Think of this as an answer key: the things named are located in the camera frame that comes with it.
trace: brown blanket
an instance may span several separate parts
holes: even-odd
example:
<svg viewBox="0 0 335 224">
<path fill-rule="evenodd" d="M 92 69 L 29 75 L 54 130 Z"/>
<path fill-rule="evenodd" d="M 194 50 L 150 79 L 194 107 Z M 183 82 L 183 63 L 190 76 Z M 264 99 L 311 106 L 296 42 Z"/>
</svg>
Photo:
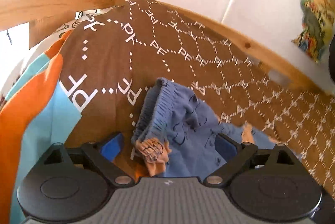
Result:
<svg viewBox="0 0 335 224">
<path fill-rule="evenodd" d="M 75 98 L 83 116 L 67 146 L 119 130 L 126 145 L 115 163 L 134 176 L 130 137 L 146 91 L 165 77 L 193 89 L 221 121 L 248 122 L 301 153 L 310 174 L 334 198 L 334 98 L 280 87 L 233 42 L 201 23 L 154 0 L 125 2 L 82 22 L 61 54 L 60 80 L 68 91 L 78 89 L 69 99 Z"/>
</svg>

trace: gray textured grip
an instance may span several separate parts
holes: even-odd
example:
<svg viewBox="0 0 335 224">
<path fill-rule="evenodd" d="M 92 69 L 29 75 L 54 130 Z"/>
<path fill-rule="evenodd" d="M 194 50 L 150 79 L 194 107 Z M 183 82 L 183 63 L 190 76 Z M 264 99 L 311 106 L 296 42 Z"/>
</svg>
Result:
<svg viewBox="0 0 335 224">
<path fill-rule="evenodd" d="M 76 224 L 265 224 L 232 205 L 224 191 L 196 178 L 142 178 L 118 189 L 95 215 Z M 41 224 L 27 220 L 25 224 Z M 295 224 L 313 224 L 310 219 Z"/>
</svg>

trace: metal screw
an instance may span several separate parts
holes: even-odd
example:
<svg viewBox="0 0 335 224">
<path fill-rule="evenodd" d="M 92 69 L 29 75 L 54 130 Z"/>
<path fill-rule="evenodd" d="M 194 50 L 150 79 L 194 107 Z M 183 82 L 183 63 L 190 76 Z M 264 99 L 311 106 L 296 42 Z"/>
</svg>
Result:
<svg viewBox="0 0 335 224">
<path fill-rule="evenodd" d="M 115 182 L 117 184 L 126 185 L 131 183 L 131 178 L 128 176 L 119 176 L 115 179 Z"/>
<path fill-rule="evenodd" d="M 207 178 L 209 184 L 220 184 L 222 181 L 222 177 L 219 176 L 210 176 Z"/>
</svg>

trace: colorful picture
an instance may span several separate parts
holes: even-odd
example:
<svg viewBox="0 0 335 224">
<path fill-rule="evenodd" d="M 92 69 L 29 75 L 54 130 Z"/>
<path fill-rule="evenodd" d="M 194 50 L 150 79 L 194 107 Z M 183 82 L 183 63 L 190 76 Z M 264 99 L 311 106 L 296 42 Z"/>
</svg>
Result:
<svg viewBox="0 0 335 224">
<path fill-rule="evenodd" d="M 319 62 L 334 32 L 334 0 L 301 0 L 303 31 L 292 42 L 315 62 Z"/>
</svg>

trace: wooden bed frame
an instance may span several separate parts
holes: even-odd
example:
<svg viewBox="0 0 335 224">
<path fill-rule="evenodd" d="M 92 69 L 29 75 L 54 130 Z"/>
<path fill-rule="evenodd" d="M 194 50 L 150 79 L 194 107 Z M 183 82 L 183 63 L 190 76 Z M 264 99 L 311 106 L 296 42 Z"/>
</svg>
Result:
<svg viewBox="0 0 335 224">
<path fill-rule="evenodd" d="M 0 0 L 0 31 L 29 22 L 29 47 L 52 34 L 62 24 L 74 19 L 78 11 L 105 9 L 124 0 Z M 276 70 L 291 80 L 290 88 L 320 91 L 305 74 L 267 47 L 217 21 L 200 14 L 162 3 L 198 21 L 230 39 L 247 55 L 260 60 L 259 67 L 268 73 Z"/>
</svg>

